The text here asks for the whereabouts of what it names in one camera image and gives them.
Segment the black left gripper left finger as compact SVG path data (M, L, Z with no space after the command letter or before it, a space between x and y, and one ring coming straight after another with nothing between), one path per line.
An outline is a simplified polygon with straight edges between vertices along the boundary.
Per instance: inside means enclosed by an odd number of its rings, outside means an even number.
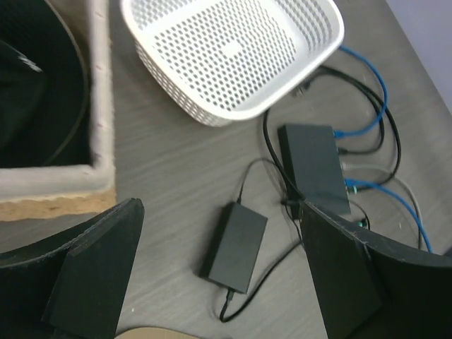
M2 338L114 338L145 208L129 198L1 254Z

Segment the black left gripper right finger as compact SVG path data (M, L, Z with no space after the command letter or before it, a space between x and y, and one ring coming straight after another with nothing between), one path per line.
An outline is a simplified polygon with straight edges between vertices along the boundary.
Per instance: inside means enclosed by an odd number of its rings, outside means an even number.
M302 205L302 239L329 338L450 338L451 258Z

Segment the black network switch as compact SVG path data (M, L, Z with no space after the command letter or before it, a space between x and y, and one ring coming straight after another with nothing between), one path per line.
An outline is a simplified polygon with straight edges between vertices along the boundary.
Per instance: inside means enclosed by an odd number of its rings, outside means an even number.
M287 193L292 217L301 216L298 192L332 213L350 214L333 129L326 125L285 124L278 128L278 140L283 169L295 185Z

